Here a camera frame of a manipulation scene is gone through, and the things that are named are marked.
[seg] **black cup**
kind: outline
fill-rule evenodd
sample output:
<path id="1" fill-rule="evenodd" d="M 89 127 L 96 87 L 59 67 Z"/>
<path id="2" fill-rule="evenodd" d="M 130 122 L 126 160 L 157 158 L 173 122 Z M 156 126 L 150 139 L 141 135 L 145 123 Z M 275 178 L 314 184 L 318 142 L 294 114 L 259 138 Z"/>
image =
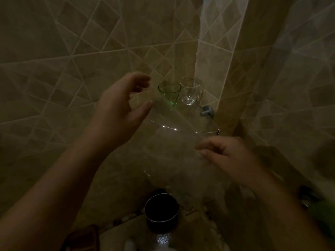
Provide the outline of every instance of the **black cup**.
<path id="1" fill-rule="evenodd" d="M 144 207 L 149 228 L 160 234 L 170 232 L 176 227 L 178 212 L 179 203 L 167 193 L 153 196 Z"/>

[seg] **clear glass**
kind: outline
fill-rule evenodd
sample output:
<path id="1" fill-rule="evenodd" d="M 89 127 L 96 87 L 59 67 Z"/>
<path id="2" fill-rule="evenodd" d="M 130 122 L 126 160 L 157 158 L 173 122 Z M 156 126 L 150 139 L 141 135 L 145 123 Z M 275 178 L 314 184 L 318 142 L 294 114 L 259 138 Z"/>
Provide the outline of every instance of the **clear glass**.
<path id="1" fill-rule="evenodd" d="M 181 101 L 186 105 L 193 105 L 201 99 L 202 88 L 200 83 L 192 77 L 183 77 L 180 82 L 182 90 L 180 92 Z"/>
<path id="2" fill-rule="evenodd" d="M 167 80 L 164 80 L 158 85 L 158 91 L 165 96 L 171 105 L 176 104 L 181 89 L 182 86 L 180 84 Z"/>

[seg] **right hand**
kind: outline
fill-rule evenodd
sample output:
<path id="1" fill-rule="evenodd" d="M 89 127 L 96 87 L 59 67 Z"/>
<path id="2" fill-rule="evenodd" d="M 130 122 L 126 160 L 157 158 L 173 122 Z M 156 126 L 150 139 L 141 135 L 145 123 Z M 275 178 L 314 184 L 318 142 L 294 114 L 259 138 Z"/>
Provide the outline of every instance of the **right hand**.
<path id="1" fill-rule="evenodd" d="M 269 172 L 245 146 L 241 138 L 212 136 L 203 140 L 195 149 L 211 163 L 226 172 L 239 184 L 256 189 L 258 180 Z"/>

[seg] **left hand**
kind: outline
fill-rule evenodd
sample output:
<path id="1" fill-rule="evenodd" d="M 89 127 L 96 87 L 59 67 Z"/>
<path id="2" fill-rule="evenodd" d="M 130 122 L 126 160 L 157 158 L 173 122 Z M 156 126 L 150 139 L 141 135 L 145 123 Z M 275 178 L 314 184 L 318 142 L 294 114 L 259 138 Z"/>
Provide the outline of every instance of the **left hand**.
<path id="1" fill-rule="evenodd" d="M 97 110 L 84 136 L 103 153 L 109 154 L 126 143 L 150 112 L 153 102 L 148 101 L 131 110 L 131 92 L 149 87 L 150 77 L 141 72 L 126 74 L 103 92 Z"/>

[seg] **tiled floor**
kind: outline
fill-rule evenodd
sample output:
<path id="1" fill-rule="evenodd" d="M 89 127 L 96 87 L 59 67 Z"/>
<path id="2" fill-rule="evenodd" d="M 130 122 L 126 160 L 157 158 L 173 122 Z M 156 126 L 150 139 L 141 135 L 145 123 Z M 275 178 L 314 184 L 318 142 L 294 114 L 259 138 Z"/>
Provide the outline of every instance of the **tiled floor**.
<path id="1" fill-rule="evenodd" d="M 179 214 L 177 228 L 173 232 L 157 235 L 150 232 L 145 215 L 138 216 L 124 224 L 100 234 L 101 251 L 123 251 L 124 242 L 132 238 L 139 251 L 152 251 L 168 245 L 178 251 L 219 251 L 211 230 L 203 219 L 192 219 Z"/>

